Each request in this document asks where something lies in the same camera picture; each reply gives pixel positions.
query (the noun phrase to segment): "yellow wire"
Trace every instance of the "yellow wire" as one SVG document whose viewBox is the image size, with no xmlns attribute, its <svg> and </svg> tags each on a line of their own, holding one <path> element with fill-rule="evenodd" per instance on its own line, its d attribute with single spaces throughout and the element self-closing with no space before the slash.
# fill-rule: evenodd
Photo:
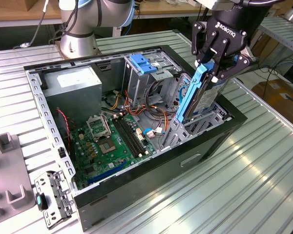
<svg viewBox="0 0 293 234">
<path fill-rule="evenodd" d="M 118 106 L 118 98 L 119 98 L 119 96 L 117 95 L 117 97 L 116 97 L 116 101 L 115 101 L 115 104 L 114 104 L 113 107 L 110 108 L 110 110 L 114 110 L 114 109 L 116 109 L 116 107 Z"/>
</svg>

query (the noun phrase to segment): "red cable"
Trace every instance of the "red cable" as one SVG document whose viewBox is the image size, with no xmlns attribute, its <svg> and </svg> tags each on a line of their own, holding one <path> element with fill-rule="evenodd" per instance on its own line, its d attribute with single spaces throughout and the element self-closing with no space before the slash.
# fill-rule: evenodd
<svg viewBox="0 0 293 234">
<path fill-rule="evenodd" d="M 65 120 L 66 130 L 67 130 L 67 138 L 68 138 L 68 148 L 70 149 L 69 127 L 68 127 L 67 118 L 66 118 L 66 116 L 64 115 L 64 113 L 61 110 L 58 109 L 57 111 L 61 113 L 61 115 L 63 116 L 63 118 Z"/>
</svg>

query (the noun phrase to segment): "motherboard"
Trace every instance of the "motherboard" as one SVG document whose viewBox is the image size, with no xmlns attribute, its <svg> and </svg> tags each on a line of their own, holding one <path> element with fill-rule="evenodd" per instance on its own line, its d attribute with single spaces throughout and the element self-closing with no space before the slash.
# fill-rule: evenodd
<svg viewBox="0 0 293 234">
<path fill-rule="evenodd" d="M 104 132 L 101 121 L 92 122 L 90 128 L 85 124 L 71 131 L 75 151 L 72 160 L 79 190 L 156 153 L 150 141 L 137 134 L 139 126 L 132 116 L 109 118 L 106 123 L 110 135 L 102 137 L 93 137 Z"/>
</svg>

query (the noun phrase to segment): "blue plastic latch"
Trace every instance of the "blue plastic latch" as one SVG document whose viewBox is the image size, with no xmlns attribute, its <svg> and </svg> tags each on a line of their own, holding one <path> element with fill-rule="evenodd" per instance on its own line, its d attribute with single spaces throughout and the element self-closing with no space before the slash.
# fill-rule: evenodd
<svg viewBox="0 0 293 234">
<path fill-rule="evenodd" d="M 38 204 L 38 205 L 41 204 L 41 198 L 40 198 L 40 196 L 37 197 L 37 204 Z"/>
<path fill-rule="evenodd" d="M 143 55 L 131 55 L 132 63 L 139 69 L 142 74 L 156 72 L 156 67 L 153 67 Z"/>
</svg>

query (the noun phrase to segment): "ram slot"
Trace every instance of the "ram slot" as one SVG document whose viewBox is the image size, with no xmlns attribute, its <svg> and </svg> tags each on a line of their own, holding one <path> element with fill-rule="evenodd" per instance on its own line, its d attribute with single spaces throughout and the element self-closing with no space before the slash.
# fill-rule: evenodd
<svg viewBox="0 0 293 234">
<path fill-rule="evenodd" d="M 127 135 L 126 131 L 118 120 L 114 122 L 114 126 L 116 127 L 118 133 L 121 135 L 121 138 L 124 140 L 127 147 L 130 149 L 133 156 L 137 157 L 139 155 L 139 152 L 135 149 L 133 142 L 130 140 L 130 137 Z"/>
<path fill-rule="evenodd" d="M 136 136 L 132 133 L 127 123 L 123 119 L 113 120 L 113 123 L 133 156 L 138 157 L 139 154 L 142 154 L 143 148 L 138 142 Z"/>
<path fill-rule="evenodd" d="M 123 126 L 125 131 L 129 133 L 129 137 L 131 138 L 132 142 L 134 143 L 134 145 L 137 148 L 137 150 L 139 151 L 139 153 L 143 154 L 144 151 L 143 151 L 143 148 L 142 148 L 140 142 L 138 141 L 137 137 L 132 133 L 131 128 L 126 123 L 126 121 L 121 119 L 120 124 Z"/>
</svg>

